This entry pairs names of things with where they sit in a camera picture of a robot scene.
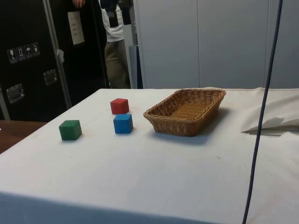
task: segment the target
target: brown basket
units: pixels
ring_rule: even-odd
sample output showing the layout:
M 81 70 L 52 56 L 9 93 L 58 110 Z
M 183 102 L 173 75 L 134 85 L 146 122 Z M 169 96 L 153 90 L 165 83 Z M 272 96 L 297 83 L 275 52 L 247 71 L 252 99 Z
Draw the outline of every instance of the brown basket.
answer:
M 196 136 L 218 112 L 226 92 L 217 89 L 183 89 L 150 108 L 144 117 L 156 132 Z

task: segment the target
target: wooden floor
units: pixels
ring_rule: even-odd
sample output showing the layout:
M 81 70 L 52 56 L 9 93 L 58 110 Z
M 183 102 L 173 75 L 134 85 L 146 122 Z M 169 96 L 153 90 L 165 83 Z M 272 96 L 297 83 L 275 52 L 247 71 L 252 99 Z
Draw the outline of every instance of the wooden floor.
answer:
M 45 124 L 43 122 L 0 120 L 0 154 Z

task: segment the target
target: black cable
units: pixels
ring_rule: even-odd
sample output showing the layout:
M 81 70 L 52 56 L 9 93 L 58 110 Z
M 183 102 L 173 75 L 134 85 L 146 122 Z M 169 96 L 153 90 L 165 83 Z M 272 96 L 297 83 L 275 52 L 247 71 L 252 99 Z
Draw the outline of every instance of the black cable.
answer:
M 262 109 L 261 109 L 260 119 L 259 119 L 259 122 L 258 122 L 258 129 L 257 129 L 257 134 L 256 134 L 256 145 L 255 145 L 255 148 L 254 148 L 252 166 L 251 166 L 251 175 L 250 175 L 250 182 L 249 182 L 248 197 L 247 197 L 246 208 L 245 208 L 245 213 L 244 213 L 242 224 L 246 224 L 248 211 L 249 211 L 249 206 L 250 206 L 250 201 L 251 201 L 253 180 L 254 180 L 254 172 L 255 172 L 255 169 L 256 169 L 256 157 L 257 157 L 257 152 L 258 152 L 258 146 L 259 146 L 259 143 L 260 143 L 260 137 L 261 137 L 261 132 L 262 132 L 262 124 L 263 124 L 263 115 L 264 115 L 264 112 L 265 112 L 266 101 L 267 101 L 267 96 L 268 96 L 268 91 L 269 91 L 269 86 L 270 86 L 270 80 L 271 80 L 271 75 L 272 75 L 272 68 L 273 68 L 273 61 L 274 61 L 277 38 L 278 38 L 278 31 L 279 31 L 279 25 L 280 25 L 282 4 L 283 4 L 283 0 L 279 0 L 278 14 L 277 14 L 277 19 L 276 19 L 276 28 L 275 28 L 275 34 L 274 34 L 274 41 L 273 41 L 273 45 L 272 45 L 271 58 L 270 58 L 270 64 L 269 64 L 269 70 L 268 70 L 268 76 L 267 76 L 265 92 L 264 92 L 264 95 L 263 95 Z

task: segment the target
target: black cabinet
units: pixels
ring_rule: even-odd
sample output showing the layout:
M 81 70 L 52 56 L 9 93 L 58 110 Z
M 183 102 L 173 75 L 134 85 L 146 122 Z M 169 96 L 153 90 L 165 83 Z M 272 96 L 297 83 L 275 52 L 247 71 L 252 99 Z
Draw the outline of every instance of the black cabinet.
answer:
M 85 41 L 79 45 L 71 37 L 68 12 L 76 11 L 71 0 L 0 4 L 0 86 L 11 120 L 50 121 L 107 86 L 105 31 L 96 0 L 80 10 Z
M 1 0 L 0 84 L 10 118 L 49 121 L 66 110 L 43 1 Z

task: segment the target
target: wooden block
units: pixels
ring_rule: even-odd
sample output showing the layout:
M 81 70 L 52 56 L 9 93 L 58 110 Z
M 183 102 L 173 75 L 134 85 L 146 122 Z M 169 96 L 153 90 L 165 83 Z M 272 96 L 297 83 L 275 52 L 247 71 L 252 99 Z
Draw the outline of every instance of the wooden block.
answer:
M 130 111 L 127 99 L 115 99 L 110 105 L 112 114 L 125 114 Z
M 66 120 L 59 130 L 62 141 L 77 140 L 82 134 L 79 120 Z
M 129 134 L 133 130 L 133 120 L 131 114 L 118 114 L 114 120 L 116 134 Z

